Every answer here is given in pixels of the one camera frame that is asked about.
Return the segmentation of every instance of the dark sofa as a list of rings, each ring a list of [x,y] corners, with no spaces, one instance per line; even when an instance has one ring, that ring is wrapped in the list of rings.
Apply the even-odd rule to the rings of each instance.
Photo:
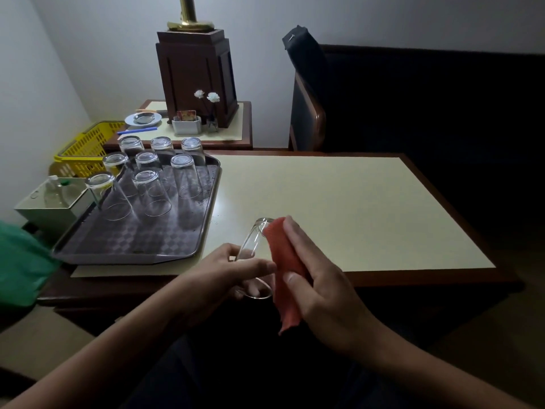
[[[541,210],[545,55],[321,47],[292,57],[297,150],[405,153],[477,227]]]

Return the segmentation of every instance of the green plastic bag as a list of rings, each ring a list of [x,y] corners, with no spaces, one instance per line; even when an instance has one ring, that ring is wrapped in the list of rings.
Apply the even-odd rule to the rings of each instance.
[[[59,267],[49,249],[31,234],[0,221],[0,309],[30,307]]]

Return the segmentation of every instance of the blue pen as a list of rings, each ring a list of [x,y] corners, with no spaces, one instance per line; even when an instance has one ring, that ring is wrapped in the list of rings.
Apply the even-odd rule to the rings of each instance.
[[[118,135],[125,135],[126,133],[149,132],[150,130],[157,130],[157,127],[145,128],[145,129],[124,130],[123,132],[117,132],[117,134]]]

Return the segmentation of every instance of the white plate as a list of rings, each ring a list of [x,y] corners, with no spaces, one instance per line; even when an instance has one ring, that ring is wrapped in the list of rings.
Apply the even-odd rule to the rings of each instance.
[[[159,123],[161,121],[161,115],[158,114],[158,113],[154,113],[154,120],[152,122],[146,123],[144,125],[142,125],[140,123],[136,123],[135,122],[135,116],[139,115],[140,113],[145,113],[145,112],[138,112],[138,113],[133,113],[133,114],[128,115],[125,118],[125,123],[128,124],[129,126],[134,127],[134,128],[136,128],[136,127],[138,127],[138,128],[150,128],[151,126],[154,126],[154,125],[156,125],[157,123]]]

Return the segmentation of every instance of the wooden table edge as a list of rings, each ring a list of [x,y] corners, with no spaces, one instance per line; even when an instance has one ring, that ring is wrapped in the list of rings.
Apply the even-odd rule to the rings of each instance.
[[[351,156],[351,157],[399,157],[411,172],[426,187],[429,193],[441,204],[446,212],[462,230],[473,240],[475,245],[495,265],[496,268],[461,268],[461,269],[420,269],[420,270],[380,270],[380,271],[356,271],[346,272],[348,279],[354,287],[402,287],[402,286],[440,286],[440,285],[466,285],[483,283],[500,283],[508,287],[510,292],[520,291],[524,284],[516,275],[514,270],[504,262],[495,258],[488,244],[483,240],[471,225],[454,209],[454,207],[443,197],[443,195],[432,185],[432,183],[416,168],[416,166],[404,154],[395,153],[342,153],[326,154],[322,152],[293,152],[293,151],[207,151],[210,155],[253,155],[253,156]],[[77,297],[70,295],[55,295],[54,288],[49,292],[49,286],[55,282],[69,283],[74,285],[85,283],[101,286],[101,292],[97,292],[96,298],[106,299],[115,296],[147,296],[167,284],[175,275],[165,276],[114,276],[114,277],[70,277],[75,266],[65,266],[59,269],[46,282],[37,299],[38,303],[44,306],[59,306],[64,302],[70,302]],[[108,290],[104,290],[104,283],[108,283]],[[130,293],[123,292],[123,286],[139,284],[141,289],[135,289]]]
[[[165,100],[147,99],[144,103],[142,103],[139,109],[146,108],[151,102],[164,101]],[[225,147],[241,151],[248,151],[253,149],[252,103],[244,100],[239,100],[239,102],[244,104],[244,108],[242,111],[242,139],[240,141],[202,141],[202,144],[205,147],[205,151],[209,151],[211,149],[225,149]],[[145,148],[151,147],[149,141],[142,141],[142,143],[144,144]],[[117,135],[108,139],[106,143],[102,146],[107,152],[119,151],[119,146],[117,144]]]

